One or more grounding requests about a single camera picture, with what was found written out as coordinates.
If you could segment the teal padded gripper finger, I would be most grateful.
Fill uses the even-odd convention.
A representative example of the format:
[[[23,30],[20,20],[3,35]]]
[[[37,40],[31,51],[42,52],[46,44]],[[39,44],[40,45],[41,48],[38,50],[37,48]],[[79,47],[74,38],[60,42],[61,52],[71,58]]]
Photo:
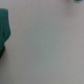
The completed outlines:
[[[11,36],[11,30],[9,26],[8,10],[2,8],[0,10],[0,59],[5,51],[5,42]]]

